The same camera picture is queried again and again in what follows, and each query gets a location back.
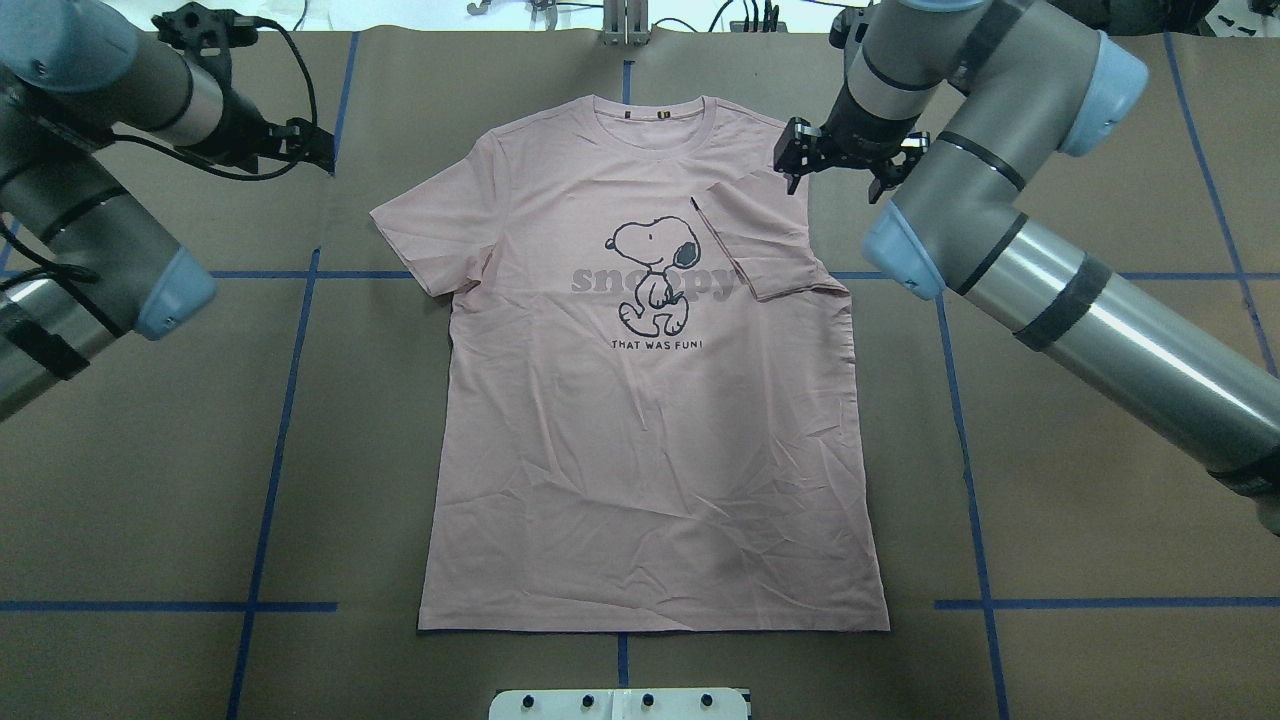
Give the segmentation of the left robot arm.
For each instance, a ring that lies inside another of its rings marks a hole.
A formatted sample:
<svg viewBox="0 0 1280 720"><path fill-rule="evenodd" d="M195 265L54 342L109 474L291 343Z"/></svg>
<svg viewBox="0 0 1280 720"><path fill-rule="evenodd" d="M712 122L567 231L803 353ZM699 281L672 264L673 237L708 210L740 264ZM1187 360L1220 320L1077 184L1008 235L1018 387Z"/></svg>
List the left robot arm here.
<svg viewBox="0 0 1280 720"><path fill-rule="evenodd" d="M196 256L96 158L137 143L210 176L268 179L335 168L335 140L306 118L266 120L233 85L230 53L278 22L187 3L147 33L102 1L1 6L3 240L28 266L3 282L4 418L70 380L115 340L160 340L210 304Z"/></svg>

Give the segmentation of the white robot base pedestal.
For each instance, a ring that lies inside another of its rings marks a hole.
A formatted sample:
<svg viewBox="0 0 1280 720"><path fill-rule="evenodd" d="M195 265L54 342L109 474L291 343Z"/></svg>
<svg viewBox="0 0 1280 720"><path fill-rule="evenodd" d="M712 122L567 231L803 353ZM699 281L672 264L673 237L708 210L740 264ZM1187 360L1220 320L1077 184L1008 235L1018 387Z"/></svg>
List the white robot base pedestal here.
<svg viewBox="0 0 1280 720"><path fill-rule="evenodd" d="M731 687L502 691L489 719L751 719L749 691Z"/></svg>

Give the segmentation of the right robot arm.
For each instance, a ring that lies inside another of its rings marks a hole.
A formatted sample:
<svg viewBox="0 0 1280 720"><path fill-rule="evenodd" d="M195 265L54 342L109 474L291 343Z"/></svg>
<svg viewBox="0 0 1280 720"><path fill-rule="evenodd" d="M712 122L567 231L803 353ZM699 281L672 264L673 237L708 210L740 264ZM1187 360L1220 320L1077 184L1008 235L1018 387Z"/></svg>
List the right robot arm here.
<svg viewBox="0 0 1280 720"><path fill-rule="evenodd" d="M965 299L1247 498L1277 533L1277 377L1032 211L1053 158L1092 152L1148 67L1051 1L869 1L829 27L822 122L774 150L790 184L870 174L864 258L919 299Z"/></svg>

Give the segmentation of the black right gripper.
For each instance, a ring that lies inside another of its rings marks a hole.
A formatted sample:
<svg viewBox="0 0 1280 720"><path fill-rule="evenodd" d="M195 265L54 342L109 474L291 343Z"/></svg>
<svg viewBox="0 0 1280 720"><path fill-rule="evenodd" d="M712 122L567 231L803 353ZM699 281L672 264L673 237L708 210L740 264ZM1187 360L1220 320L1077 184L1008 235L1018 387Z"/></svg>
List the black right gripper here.
<svg viewBox="0 0 1280 720"><path fill-rule="evenodd" d="M868 202L877 204L886 192L901 186L931 146L928 132L910 131L900 140L870 141L856 136L841 140L831 129L801 117L787 120L773 147L772 169L794 196L801 179L831 168L867 170L873 181Z"/></svg>

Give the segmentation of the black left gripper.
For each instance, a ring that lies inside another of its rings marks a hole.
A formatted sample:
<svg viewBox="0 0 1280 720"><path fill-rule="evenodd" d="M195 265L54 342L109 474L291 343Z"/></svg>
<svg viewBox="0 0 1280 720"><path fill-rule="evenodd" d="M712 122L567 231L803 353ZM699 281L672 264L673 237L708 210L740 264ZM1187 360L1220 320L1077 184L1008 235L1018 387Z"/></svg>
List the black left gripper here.
<svg viewBox="0 0 1280 720"><path fill-rule="evenodd" d="M333 174L337 169L334 136L305 118L275 124L239 95L224 97L221 118L205 140L205 159L214 165L259 170L259 159L310 164Z"/></svg>

